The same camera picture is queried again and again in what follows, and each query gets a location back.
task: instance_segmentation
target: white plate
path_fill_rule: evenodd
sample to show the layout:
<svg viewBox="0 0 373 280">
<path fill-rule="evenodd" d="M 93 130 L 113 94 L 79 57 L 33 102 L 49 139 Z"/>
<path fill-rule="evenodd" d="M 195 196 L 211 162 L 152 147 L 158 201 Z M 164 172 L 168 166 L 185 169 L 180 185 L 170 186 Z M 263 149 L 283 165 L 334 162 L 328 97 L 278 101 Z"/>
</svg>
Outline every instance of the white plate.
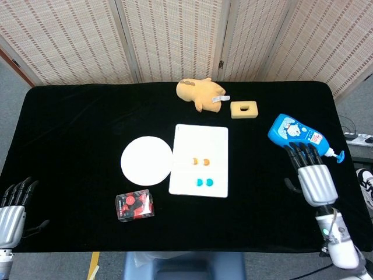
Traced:
<svg viewBox="0 0 373 280">
<path fill-rule="evenodd" d="M 124 149 L 121 167 L 126 178 L 140 186 L 162 182 L 170 173 L 173 153 L 162 139 L 144 136 L 133 140 Z"/>
</svg>

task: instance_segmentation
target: wicker screen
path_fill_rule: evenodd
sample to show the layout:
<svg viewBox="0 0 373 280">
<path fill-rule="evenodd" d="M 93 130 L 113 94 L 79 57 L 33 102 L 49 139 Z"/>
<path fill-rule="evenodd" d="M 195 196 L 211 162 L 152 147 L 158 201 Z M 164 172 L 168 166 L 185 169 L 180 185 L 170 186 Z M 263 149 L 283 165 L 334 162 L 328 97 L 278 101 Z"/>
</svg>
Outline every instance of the wicker screen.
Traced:
<svg viewBox="0 0 373 280">
<path fill-rule="evenodd" d="M 234 20 L 224 81 L 252 81 L 264 66 L 286 14 L 286 1 L 240 0 Z"/>
<path fill-rule="evenodd" d="M 211 77 L 222 0 L 121 3 L 143 82 Z"/>
<path fill-rule="evenodd" d="M 373 1 L 299 1 L 267 81 L 326 82 L 334 97 L 373 63 Z"/>
<path fill-rule="evenodd" d="M 0 34 L 44 85 L 132 83 L 110 0 L 0 2 Z"/>
</svg>

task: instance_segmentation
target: shoe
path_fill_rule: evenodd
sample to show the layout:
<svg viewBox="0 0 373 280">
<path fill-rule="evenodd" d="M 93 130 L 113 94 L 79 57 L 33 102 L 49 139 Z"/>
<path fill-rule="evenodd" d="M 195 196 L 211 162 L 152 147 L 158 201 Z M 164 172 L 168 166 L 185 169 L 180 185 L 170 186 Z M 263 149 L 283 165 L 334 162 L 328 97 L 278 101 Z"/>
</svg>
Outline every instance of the shoe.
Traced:
<svg viewBox="0 0 373 280">
<path fill-rule="evenodd" d="M 356 170 L 365 203 L 373 210 L 373 174 L 367 169 Z"/>
</svg>

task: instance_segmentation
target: black tablecloth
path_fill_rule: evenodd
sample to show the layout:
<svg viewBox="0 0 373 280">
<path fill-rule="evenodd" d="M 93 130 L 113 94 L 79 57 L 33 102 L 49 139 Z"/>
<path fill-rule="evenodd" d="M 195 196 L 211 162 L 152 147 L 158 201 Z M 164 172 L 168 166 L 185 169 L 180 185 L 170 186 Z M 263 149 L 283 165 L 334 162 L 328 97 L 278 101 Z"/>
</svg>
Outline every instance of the black tablecloth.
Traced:
<svg viewBox="0 0 373 280">
<path fill-rule="evenodd" d="M 284 178 L 298 182 L 286 152 L 267 133 L 279 113 L 320 131 L 346 159 L 325 158 L 339 199 L 336 207 L 362 250 L 373 229 L 343 139 L 332 94 L 319 82 L 222 82 L 232 101 L 256 100 L 256 119 L 232 120 L 195 110 L 175 94 L 176 83 L 44 86 L 30 90 L 0 177 L 0 192 L 27 176 L 39 179 L 26 228 L 50 219 L 45 231 L 16 251 L 238 250 L 318 251 L 315 216 Z M 169 177 L 149 187 L 156 215 L 121 223 L 115 196 L 144 189 L 123 175 L 120 158 L 137 137 L 173 147 L 176 124 L 228 127 L 227 198 L 168 193 Z"/>
</svg>

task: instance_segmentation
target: snack package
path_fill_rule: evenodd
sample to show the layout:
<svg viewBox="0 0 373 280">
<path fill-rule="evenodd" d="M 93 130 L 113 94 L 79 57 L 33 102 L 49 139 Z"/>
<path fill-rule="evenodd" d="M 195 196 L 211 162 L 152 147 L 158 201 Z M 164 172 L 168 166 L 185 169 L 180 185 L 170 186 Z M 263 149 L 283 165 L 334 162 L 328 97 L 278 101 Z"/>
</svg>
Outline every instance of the snack package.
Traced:
<svg viewBox="0 0 373 280">
<path fill-rule="evenodd" d="M 153 198 L 149 190 L 117 195 L 115 207 L 121 222 L 154 216 Z"/>
</svg>

